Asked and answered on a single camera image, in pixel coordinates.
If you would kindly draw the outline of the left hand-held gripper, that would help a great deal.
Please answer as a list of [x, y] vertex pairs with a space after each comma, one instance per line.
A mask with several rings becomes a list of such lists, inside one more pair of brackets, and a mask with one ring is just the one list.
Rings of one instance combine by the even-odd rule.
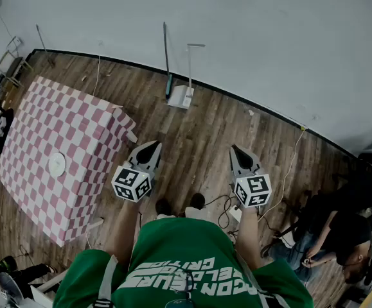
[[150, 195], [161, 149], [162, 144], [158, 141], [146, 142], [135, 148], [130, 159], [117, 167], [111, 180], [117, 197], [137, 203]]

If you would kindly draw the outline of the white long-handled dustpan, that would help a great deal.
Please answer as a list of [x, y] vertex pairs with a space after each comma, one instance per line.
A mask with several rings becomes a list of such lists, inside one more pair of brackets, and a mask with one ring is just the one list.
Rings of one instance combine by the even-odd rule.
[[188, 84], [177, 85], [172, 89], [170, 98], [168, 99], [168, 105], [171, 107], [183, 108], [185, 110], [190, 108], [191, 101], [193, 98], [194, 88], [192, 87], [191, 78], [191, 50], [193, 48], [205, 48], [205, 44], [187, 44], [188, 54]]

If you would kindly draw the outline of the person's left forearm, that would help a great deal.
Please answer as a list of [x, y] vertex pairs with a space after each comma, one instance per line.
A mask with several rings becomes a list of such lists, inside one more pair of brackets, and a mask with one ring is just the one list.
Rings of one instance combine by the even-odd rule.
[[118, 263], [126, 270], [130, 264], [134, 247], [139, 207], [139, 202], [124, 201], [111, 234], [105, 243], [105, 251], [109, 255], [115, 256]]

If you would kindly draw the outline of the person's right forearm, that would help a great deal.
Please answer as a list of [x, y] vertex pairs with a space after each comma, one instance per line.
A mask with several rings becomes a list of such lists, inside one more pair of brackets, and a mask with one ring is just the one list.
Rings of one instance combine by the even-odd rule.
[[246, 207], [242, 211], [235, 250], [251, 270], [261, 267], [258, 209], [256, 207]]

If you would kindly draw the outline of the person's left black shoe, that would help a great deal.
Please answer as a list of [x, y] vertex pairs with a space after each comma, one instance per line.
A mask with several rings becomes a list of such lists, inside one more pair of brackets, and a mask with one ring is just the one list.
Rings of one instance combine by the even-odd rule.
[[155, 203], [155, 211], [156, 214], [164, 215], [164, 216], [171, 216], [172, 215], [172, 208], [169, 201], [166, 198], [161, 198], [156, 201]]

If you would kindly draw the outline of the person's black shoe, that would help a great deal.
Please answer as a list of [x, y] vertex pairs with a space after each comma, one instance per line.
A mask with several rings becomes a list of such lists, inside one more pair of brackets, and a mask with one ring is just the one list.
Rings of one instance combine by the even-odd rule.
[[206, 199], [203, 194], [195, 193], [190, 201], [190, 207], [193, 207], [198, 210], [202, 210], [205, 207]]
[[156, 214], [164, 215], [164, 216], [171, 216], [172, 215], [172, 208], [169, 201], [166, 198], [161, 198], [156, 201], [155, 203], [155, 211]]

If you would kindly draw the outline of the person's right black shoe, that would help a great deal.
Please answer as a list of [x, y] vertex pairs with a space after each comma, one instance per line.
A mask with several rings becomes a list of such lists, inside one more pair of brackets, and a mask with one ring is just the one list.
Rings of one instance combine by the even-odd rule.
[[198, 210], [202, 210], [205, 207], [206, 199], [203, 194], [195, 193], [190, 201], [190, 207], [193, 207]]

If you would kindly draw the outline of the person's white trousers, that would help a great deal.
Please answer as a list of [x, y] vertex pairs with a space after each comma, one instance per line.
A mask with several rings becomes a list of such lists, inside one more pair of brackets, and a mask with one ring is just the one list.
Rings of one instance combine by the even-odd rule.
[[156, 219], [164, 219], [164, 218], [190, 218], [190, 219], [198, 219], [203, 221], [208, 221], [208, 212], [206, 209], [196, 209], [194, 207], [186, 207], [185, 212], [179, 214], [178, 216], [174, 215], [166, 215], [166, 214], [159, 214]]

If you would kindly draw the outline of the dark teal broom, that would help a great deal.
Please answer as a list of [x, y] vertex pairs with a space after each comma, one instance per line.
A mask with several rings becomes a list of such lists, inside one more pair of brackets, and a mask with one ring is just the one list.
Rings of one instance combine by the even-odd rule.
[[165, 22], [163, 22], [163, 38], [164, 38], [164, 54], [165, 54], [166, 73], [167, 73], [165, 96], [166, 96], [166, 100], [169, 100], [170, 95], [171, 95], [171, 87], [172, 87], [172, 74], [170, 73], [169, 62], [168, 62], [167, 30], [166, 30]]

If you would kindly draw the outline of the white round plate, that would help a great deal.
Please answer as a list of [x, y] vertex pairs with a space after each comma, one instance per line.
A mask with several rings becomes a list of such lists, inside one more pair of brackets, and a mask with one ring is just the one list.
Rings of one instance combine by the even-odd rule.
[[60, 177], [66, 170], [66, 159], [62, 153], [56, 152], [48, 161], [49, 173], [52, 177]]

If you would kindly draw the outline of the person's green t-shirt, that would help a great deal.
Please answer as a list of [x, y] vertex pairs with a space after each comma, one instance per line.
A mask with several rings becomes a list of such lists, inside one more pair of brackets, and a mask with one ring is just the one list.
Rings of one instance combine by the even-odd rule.
[[145, 224], [128, 269], [100, 250], [79, 253], [53, 308], [314, 308], [284, 261], [251, 270], [214, 223]]

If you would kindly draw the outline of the pink checkered tablecloth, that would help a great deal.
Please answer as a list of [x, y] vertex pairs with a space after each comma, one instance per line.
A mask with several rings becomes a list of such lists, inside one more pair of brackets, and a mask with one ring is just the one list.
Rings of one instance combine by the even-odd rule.
[[[37, 76], [17, 109], [0, 158], [0, 181], [26, 215], [57, 245], [82, 235], [87, 165], [100, 117], [113, 103]], [[60, 152], [66, 170], [49, 173]]]

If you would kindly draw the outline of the dark-headed mop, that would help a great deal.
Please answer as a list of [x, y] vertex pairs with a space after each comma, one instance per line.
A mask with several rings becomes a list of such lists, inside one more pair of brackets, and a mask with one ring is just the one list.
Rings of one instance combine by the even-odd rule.
[[51, 58], [51, 55], [48, 53], [47, 49], [46, 49], [46, 46], [44, 44], [44, 41], [42, 39], [42, 34], [40, 32], [40, 27], [38, 24], [35, 25], [36, 29], [37, 29], [37, 33], [38, 33], [38, 36], [39, 36], [39, 39], [40, 39], [40, 42], [42, 44], [42, 47], [43, 47], [43, 50], [46, 54], [46, 59], [48, 61], [48, 64], [50, 65], [50, 67], [54, 68], [55, 67], [55, 62], [53, 61], [53, 59]]

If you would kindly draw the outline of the wooden chair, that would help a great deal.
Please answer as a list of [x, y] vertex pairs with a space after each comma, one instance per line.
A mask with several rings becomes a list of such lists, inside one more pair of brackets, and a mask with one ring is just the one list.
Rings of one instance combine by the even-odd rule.
[[19, 48], [22, 41], [18, 37], [14, 37], [6, 47], [0, 59], [0, 87], [6, 87], [11, 83], [15, 87], [23, 87], [19, 77], [23, 69], [29, 69], [34, 73], [34, 68], [19, 54]]

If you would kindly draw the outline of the white cabinet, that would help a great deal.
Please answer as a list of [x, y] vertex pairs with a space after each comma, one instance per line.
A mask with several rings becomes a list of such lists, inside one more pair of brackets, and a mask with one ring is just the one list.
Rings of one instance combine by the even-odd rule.
[[56, 275], [49, 281], [43, 283], [43, 285], [35, 287], [33, 284], [30, 286], [31, 293], [33, 295], [33, 300], [43, 306], [43, 308], [53, 308], [53, 300], [46, 295], [47, 292], [50, 292], [53, 287], [59, 285], [61, 281], [66, 276], [68, 270], [63, 271], [62, 273]]

